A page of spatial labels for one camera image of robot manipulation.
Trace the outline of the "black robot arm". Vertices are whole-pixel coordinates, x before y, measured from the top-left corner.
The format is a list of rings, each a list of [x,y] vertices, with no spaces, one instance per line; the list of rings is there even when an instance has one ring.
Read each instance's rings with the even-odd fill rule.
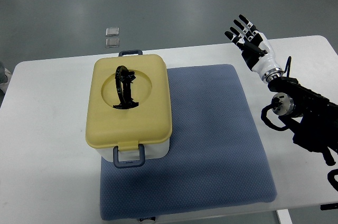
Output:
[[[291,100],[285,104],[278,97],[262,109],[261,120],[276,131],[291,130],[296,145],[322,153],[325,163],[333,166],[330,152],[337,152],[337,104],[301,86],[298,80],[278,77],[268,83],[268,89]]]

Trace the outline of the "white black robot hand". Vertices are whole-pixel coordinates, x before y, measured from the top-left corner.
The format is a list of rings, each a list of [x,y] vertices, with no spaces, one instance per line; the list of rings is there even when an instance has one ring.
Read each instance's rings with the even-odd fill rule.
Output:
[[[284,71],[276,62],[275,52],[266,36],[241,14],[233,22],[238,29],[231,27],[224,34],[239,48],[248,68],[258,73],[264,83],[281,77]]]

